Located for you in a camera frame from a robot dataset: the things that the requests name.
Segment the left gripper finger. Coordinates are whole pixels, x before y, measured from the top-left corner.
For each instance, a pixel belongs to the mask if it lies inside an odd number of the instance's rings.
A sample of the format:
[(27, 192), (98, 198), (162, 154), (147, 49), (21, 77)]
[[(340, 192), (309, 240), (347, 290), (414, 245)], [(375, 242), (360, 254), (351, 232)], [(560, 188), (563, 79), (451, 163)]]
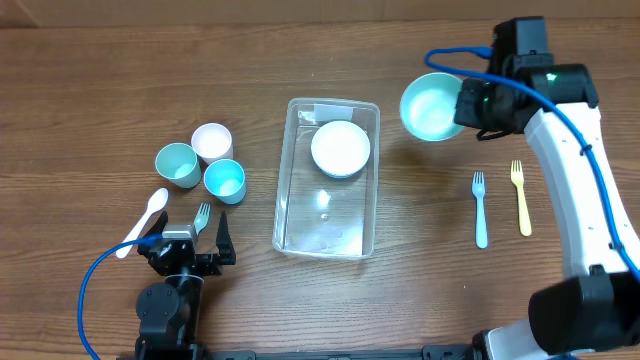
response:
[(140, 243), (137, 248), (139, 250), (148, 250), (157, 241), (162, 238), (162, 232), (168, 223), (168, 214), (164, 210), (160, 213), (155, 223), (148, 229), (148, 231), (142, 237), (143, 242)]
[(236, 252), (229, 233), (227, 215), (225, 211), (222, 211), (220, 215), (220, 221), (216, 233), (216, 246), (218, 248), (218, 257), (221, 265), (236, 264)]

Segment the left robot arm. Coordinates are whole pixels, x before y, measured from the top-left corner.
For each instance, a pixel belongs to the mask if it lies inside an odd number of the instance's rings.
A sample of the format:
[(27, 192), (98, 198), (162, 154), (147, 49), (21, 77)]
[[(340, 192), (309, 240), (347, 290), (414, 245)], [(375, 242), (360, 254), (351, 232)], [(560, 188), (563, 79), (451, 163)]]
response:
[(204, 278), (220, 276), (225, 265), (236, 263), (226, 214), (220, 215), (216, 253), (198, 254), (195, 227), (170, 225), (166, 212), (147, 234), (158, 239), (151, 245), (140, 245), (137, 252), (164, 280), (148, 286), (137, 298), (140, 328), (135, 357), (210, 359), (206, 346), (196, 342), (196, 332)]

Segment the blue cup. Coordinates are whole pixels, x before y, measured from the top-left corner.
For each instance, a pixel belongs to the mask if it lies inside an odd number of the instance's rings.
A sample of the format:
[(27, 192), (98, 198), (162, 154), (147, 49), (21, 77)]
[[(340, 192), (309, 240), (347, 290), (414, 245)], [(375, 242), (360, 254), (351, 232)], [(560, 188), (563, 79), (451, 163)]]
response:
[(246, 174), (235, 160), (220, 159), (211, 163), (203, 177), (207, 191), (225, 204), (239, 204), (246, 195)]

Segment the teal bowl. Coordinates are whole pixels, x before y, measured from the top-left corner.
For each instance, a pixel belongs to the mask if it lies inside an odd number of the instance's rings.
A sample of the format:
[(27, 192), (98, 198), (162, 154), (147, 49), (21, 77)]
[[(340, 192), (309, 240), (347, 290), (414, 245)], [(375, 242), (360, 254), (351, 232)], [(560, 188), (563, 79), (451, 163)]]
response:
[(346, 169), (346, 170), (340, 170), (340, 171), (334, 171), (331, 169), (324, 169), (322, 168), (321, 171), (326, 174), (329, 177), (332, 178), (336, 178), (336, 179), (346, 179), (349, 177), (352, 177), (354, 175), (356, 175), (359, 172), (359, 169), (354, 170), (354, 169)]
[(415, 79), (405, 89), (399, 105), (408, 132), (428, 142), (445, 141), (461, 133), (464, 127), (454, 122), (454, 116), (462, 83), (458, 77), (443, 72)]

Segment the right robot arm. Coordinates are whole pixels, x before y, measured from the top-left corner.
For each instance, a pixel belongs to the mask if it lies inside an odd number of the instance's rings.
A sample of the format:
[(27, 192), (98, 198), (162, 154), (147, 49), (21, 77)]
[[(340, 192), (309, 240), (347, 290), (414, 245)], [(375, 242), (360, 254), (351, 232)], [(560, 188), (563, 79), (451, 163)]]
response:
[(601, 140), (598, 95), (582, 64), (549, 53), (500, 56), (485, 73), (462, 71), (457, 123), (495, 136), (524, 134), (549, 189), (564, 280), (534, 293), (526, 319), (478, 334), (486, 359), (552, 359), (639, 343), (639, 238)]

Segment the white pink bowl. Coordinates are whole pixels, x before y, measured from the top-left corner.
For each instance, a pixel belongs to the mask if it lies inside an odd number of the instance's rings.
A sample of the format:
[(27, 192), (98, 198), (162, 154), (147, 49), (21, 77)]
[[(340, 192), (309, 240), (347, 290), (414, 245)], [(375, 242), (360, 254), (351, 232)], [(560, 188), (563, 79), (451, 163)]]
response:
[(348, 121), (328, 122), (319, 128), (311, 142), (312, 159), (320, 169), (360, 171), (370, 154), (367, 133)]

